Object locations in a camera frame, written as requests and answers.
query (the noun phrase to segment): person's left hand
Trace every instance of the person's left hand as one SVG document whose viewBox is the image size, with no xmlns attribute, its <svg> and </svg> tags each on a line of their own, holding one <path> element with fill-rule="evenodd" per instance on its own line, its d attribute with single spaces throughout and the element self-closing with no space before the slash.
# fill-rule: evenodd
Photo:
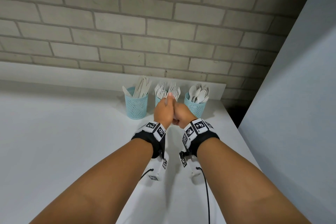
<svg viewBox="0 0 336 224">
<path fill-rule="evenodd" d="M 173 100 L 173 94 L 170 92 L 167 96 L 167 104 L 166 99 L 163 98 L 154 109 L 154 121 L 161 123 L 165 129 L 167 129 L 169 125 L 173 122 Z"/>
</svg>

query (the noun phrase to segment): person's left arm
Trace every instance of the person's left arm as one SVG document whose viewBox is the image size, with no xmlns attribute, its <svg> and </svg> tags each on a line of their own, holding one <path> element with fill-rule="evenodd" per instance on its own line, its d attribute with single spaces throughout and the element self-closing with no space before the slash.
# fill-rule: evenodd
<svg viewBox="0 0 336 224">
<path fill-rule="evenodd" d="M 154 121 L 166 129 L 173 120 L 173 97 L 162 99 Z M 84 173 L 30 224 L 116 223 L 153 154 L 152 144 L 135 138 Z"/>
</svg>

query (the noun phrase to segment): person's right hand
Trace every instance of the person's right hand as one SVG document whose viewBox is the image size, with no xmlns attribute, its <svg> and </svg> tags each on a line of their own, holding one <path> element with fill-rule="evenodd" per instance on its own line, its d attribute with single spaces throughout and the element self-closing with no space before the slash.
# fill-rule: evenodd
<svg viewBox="0 0 336 224">
<path fill-rule="evenodd" d="M 177 103 L 174 99 L 174 115 L 176 119 L 173 119 L 173 124 L 185 128 L 191 121 L 196 120 L 197 117 L 192 114 L 189 108 L 182 103 Z"/>
</svg>

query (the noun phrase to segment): black cable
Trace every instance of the black cable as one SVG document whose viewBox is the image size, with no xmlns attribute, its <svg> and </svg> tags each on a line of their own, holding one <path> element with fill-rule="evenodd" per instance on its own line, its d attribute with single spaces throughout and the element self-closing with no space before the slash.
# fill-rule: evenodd
<svg viewBox="0 0 336 224">
<path fill-rule="evenodd" d="M 145 174 L 147 174 L 149 171 L 154 171 L 154 169 L 153 168 L 151 168 L 151 169 L 149 169 L 149 170 L 147 170 L 142 176 L 141 176 L 141 178 L 140 179 L 142 179 L 144 176 L 145 176 Z"/>
<path fill-rule="evenodd" d="M 208 193 L 208 185 L 207 185 L 207 180 L 205 179 L 204 172 L 202 168 L 196 167 L 197 170 L 201 170 L 204 176 L 204 181 L 205 181 L 205 188 L 207 189 L 207 198 L 208 198 L 208 217 L 209 217 L 209 224 L 210 224 L 210 204 L 209 204 L 209 193 Z"/>
</svg>

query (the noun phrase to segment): person's right arm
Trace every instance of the person's right arm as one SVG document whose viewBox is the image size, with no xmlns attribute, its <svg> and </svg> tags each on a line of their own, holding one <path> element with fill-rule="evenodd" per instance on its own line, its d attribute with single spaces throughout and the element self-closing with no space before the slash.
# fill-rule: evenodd
<svg viewBox="0 0 336 224">
<path fill-rule="evenodd" d="M 174 124 L 185 128 L 196 117 L 180 103 Z M 227 224 L 310 223 L 252 163 L 217 138 L 204 141 L 197 158 Z"/>
</svg>

